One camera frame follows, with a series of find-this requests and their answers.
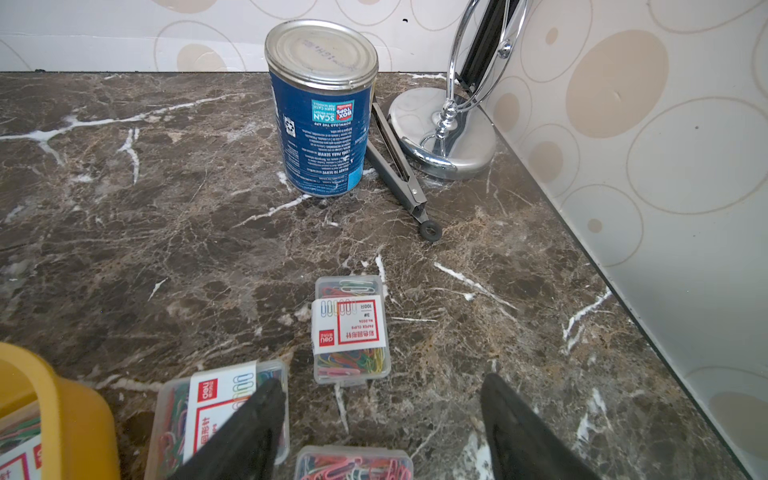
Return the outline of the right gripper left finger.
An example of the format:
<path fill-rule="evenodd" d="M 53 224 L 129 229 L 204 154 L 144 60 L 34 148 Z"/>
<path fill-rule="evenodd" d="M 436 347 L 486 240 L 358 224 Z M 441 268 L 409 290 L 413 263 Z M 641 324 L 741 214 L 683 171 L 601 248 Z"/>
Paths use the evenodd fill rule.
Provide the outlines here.
<path fill-rule="evenodd" d="M 171 480 L 271 480 L 287 396 L 271 378 Z"/>

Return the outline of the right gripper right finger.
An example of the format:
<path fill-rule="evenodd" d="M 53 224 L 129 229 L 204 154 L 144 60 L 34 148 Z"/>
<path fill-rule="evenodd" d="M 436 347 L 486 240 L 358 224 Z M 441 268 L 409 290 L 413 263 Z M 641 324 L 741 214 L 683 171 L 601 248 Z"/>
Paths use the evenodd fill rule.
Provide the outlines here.
<path fill-rule="evenodd" d="M 598 477 L 500 375 L 486 375 L 480 404 L 496 479 Z"/>

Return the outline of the yellow plastic storage tray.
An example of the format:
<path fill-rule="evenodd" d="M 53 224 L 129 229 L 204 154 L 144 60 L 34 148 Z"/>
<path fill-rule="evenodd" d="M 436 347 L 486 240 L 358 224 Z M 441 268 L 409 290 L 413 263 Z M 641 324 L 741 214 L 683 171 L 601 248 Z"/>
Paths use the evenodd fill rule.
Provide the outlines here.
<path fill-rule="evenodd" d="M 43 479 L 118 479 L 115 421 L 95 390 L 65 379 L 40 356 L 1 344 L 1 415 L 37 403 Z"/>

